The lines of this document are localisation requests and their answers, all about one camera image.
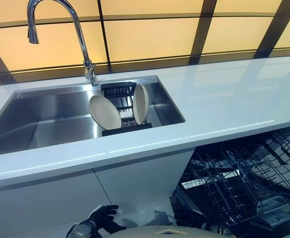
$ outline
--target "open dishwasher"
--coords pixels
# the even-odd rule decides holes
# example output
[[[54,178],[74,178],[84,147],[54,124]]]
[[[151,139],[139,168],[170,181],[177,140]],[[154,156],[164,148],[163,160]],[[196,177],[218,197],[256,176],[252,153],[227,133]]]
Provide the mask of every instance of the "open dishwasher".
[[[219,233],[290,237],[290,127],[196,147],[175,195]]]

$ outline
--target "faucet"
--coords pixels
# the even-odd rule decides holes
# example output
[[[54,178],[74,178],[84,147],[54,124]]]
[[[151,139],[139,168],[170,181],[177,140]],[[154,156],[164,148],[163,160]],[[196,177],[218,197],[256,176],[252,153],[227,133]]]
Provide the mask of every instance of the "faucet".
[[[28,38],[29,42],[32,44],[39,44],[38,35],[36,30],[36,23],[35,23],[35,8],[39,2],[43,0],[29,0],[27,6],[27,18],[28,18]],[[67,0],[54,0],[64,6],[68,12],[70,13],[72,20],[74,22],[75,30],[77,37],[80,42],[81,50],[83,53],[83,64],[85,67],[84,76],[91,82],[92,86],[96,86],[96,76],[95,76],[95,64],[89,58],[87,53],[79,17],[77,16],[74,8]]]

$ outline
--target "beige plate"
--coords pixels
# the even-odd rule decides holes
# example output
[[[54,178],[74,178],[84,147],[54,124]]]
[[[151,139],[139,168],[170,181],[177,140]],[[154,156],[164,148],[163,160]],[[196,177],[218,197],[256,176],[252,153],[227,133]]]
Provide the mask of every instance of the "beige plate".
[[[95,95],[90,99],[89,110],[93,120],[105,130],[121,127],[119,112],[107,98]]]
[[[149,97],[146,88],[142,84],[137,84],[134,91],[133,110],[136,123],[142,124],[147,116],[149,109]]]

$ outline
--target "cabinet door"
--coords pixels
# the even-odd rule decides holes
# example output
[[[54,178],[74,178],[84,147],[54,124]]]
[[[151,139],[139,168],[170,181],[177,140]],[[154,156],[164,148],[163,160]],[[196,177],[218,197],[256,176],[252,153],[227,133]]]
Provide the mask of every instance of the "cabinet door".
[[[137,205],[170,197],[193,149],[94,169],[112,204]]]
[[[92,171],[10,185],[0,191],[0,237],[83,220],[100,204],[109,201]]]

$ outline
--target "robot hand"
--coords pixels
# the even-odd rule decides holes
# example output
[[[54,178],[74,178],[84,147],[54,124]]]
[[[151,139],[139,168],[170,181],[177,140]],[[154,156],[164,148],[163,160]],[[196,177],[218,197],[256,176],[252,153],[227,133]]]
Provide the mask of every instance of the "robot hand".
[[[101,238],[98,233],[101,228],[110,234],[125,230],[126,227],[121,227],[113,221],[114,216],[112,215],[117,213],[117,208],[117,205],[100,207],[87,220],[74,225],[67,233],[66,238]]]
[[[94,222],[98,229],[103,228],[110,234],[125,230],[126,227],[121,227],[113,221],[113,215],[117,213],[117,209],[117,205],[100,207],[98,210],[93,212],[87,220]]]

